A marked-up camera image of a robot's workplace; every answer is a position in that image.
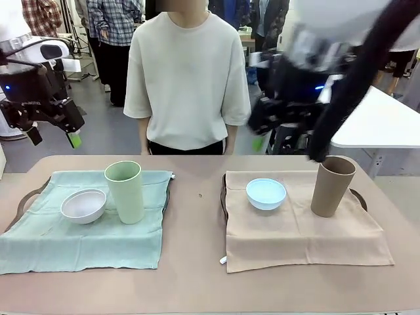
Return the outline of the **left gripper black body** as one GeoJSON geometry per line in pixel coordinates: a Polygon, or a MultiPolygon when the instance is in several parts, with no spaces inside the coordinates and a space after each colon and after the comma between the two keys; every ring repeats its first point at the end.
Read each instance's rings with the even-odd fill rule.
{"type": "Polygon", "coordinates": [[[0,88],[11,102],[30,103],[64,100],[68,97],[61,71],[44,63],[46,71],[31,67],[27,71],[0,74],[0,88]]]}

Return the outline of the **light blue bowl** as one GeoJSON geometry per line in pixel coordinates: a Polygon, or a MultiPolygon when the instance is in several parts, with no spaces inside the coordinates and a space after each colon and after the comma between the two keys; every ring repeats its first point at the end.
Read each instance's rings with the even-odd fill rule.
{"type": "Polygon", "coordinates": [[[270,178],[251,180],[247,184],[245,191],[250,204],[262,211],[277,209],[287,196],[284,185],[270,178]]]}

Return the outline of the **brown tall cup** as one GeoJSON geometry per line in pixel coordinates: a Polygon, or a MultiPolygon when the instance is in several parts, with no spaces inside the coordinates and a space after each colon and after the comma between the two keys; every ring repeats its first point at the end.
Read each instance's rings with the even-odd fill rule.
{"type": "Polygon", "coordinates": [[[319,164],[311,210],[314,214],[332,217],[341,202],[354,175],[356,166],[341,156],[327,156],[319,164]]]}

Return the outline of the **white bowl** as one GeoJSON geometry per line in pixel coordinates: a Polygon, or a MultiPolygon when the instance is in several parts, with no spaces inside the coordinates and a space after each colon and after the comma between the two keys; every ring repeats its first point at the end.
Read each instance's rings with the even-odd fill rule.
{"type": "Polygon", "coordinates": [[[72,223],[89,224],[104,214],[106,201],[102,190],[80,190],[62,202],[60,211],[72,223]]]}

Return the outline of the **light green tall cup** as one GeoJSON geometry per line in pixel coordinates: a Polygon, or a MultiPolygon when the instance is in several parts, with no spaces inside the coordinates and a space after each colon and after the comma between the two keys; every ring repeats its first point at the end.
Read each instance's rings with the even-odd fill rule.
{"type": "Polygon", "coordinates": [[[141,166],[135,161],[119,161],[104,171],[110,193],[122,223],[136,224],[144,217],[141,166]]]}

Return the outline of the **beige cloth mat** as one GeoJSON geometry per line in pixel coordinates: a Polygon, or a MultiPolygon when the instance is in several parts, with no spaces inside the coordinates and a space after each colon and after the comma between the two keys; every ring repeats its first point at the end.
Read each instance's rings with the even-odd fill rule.
{"type": "Polygon", "coordinates": [[[310,208],[314,171],[228,171],[222,178],[229,273],[293,264],[389,266],[394,264],[383,229],[360,198],[347,190],[330,218],[310,208]],[[254,179],[285,186],[285,201],[261,211],[247,199],[254,179]]]}

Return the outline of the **teal cloth mat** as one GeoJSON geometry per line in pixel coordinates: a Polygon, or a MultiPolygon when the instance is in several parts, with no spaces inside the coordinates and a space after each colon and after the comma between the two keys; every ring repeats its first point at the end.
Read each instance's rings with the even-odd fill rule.
{"type": "Polygon", "coordinates": [[[54,172],[20,220],[0,235],[0,275],[87,268],[156,269],[173,177],[170,171],[145,171],[145,216],[136,224],[123,224],[102,171],[54,172]],[[70,222],[60,211],[63,201],[90,188],[106,194],[104,214],[90,224],[70,222]]]}

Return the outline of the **person's left forearm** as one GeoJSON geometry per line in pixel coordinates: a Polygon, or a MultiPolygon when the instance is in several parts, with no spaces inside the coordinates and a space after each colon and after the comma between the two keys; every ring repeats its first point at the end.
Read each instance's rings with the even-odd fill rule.
{"type": "Polygon", "coordinates": [[[226,155],[232,155],[234,153],[238,127],[233,126],[233,125],[226,125],[226,130],[227,130],[227,137],[226,137],[226,146],[225,146],[224,153],[226,155]]]}

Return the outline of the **person's right forearm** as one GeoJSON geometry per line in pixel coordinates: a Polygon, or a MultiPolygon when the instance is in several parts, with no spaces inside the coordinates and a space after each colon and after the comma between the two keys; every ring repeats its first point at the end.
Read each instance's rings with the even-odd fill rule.
{"type": "Polygon", "coordinates": [[[141,144],[141,154],[145,156],[150,155],[150,149],[148,145],[147,130],[150,117],[142,118],[138,120],[138,133],[141,144]]]}

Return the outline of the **dark brown serving tray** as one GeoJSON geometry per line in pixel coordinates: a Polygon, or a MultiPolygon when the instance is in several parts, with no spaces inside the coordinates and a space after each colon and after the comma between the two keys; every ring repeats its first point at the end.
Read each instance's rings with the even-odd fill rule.
{"type": "MultiPolygon", "coordinates": [[[[16,216],[15,218],[13,218],[13,220],[11,221],[11,223],[6,227],[4,232],[8,232],[23,216],[23,214],[26,212],[24,210],[25,204],[35,195],[38,195],[40,193],[42,193],[48,183],[51,181],[51,177],[48,178],[48,180],[39,188],[32,190],[30,192],[28,192],[19,202],[18,207],[17,207],[17,211],[16,211],[16,216]]],[[[168,184],[167,189],[166,189],[166,199],[165,199],[165,204],[163,206],[162,209],[162,213],[164,213],[168,207],[169,204],[169,200],[170,200],[170,184],[168,184]]]]}
{"type": "MultiPolygon", "coordinates": [[[[356,197],[356,199],[358,200],[359,204],[362,206],[364,211],[367,212],[368,211],[368,205],[367,205],[365,199],[363,198],[363,196],[359,192],[357,192],[355,189],[352,189],[352,188],[350,189],[350,192],[352,193],[353,196],[356,197]]],[[[223,176],[222,176],[222,188],[221,188],[221,192],[220,192],[220,204],[221,204],[222,212],[224,214],[225,223],[228,222],[228,211],[226,209],[226,194],[227,194],[226,174],[223,174],[223,176]]]]}

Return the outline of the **dark plastic stool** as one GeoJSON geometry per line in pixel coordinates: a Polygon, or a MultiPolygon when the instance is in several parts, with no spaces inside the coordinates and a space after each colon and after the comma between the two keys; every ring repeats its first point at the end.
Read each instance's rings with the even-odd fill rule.
{"type": "Polygon", "coordinates": [[[312,131],[297,123],[284,123],[276,129],[271,153],[273,155],[306,155],[312,131]]]}

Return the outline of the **person in dark jacket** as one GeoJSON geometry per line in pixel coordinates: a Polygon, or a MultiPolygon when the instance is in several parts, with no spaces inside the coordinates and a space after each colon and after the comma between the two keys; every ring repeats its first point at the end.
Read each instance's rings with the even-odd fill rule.
{"type": "Polygon", "coordinates": [[[252,36],[255,51],[276,48],[289,11],[289,0],[254,0],[254,9],[252,36]]]}

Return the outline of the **person in red plaid shirt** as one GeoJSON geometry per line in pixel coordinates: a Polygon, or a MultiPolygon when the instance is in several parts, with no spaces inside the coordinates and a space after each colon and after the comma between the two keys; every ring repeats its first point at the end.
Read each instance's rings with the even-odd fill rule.
{"type": "Polygon", "coordinates": [[[58,37],[62,25],[61,10],[55,0],[21,0],[24,19],[31,34],[38,37],[58,37]]]}

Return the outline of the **person in white shirt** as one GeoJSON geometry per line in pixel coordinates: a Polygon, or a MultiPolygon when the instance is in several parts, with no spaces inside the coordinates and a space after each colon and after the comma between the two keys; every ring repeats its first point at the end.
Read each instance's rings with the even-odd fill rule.
{"type": "Polygon", "coordinates": [[[129,50],[123,112],[150,117],[153,155],[223,155],[226,125],[251,111],[238,31],[205,7],[161,12],[139,26],[129,50]]]}

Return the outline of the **person in blue plaid shirt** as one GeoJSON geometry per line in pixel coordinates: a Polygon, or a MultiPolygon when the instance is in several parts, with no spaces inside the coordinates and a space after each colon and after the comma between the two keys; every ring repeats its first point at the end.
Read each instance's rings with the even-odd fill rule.
{"type": "Polygon", "coordinates": [[[135,24],[142,19],[142,0],[87,0],[89,24],[98,39],[103,83],[110,86],[110,102],[123,107],[129,49],[135,24]]]}

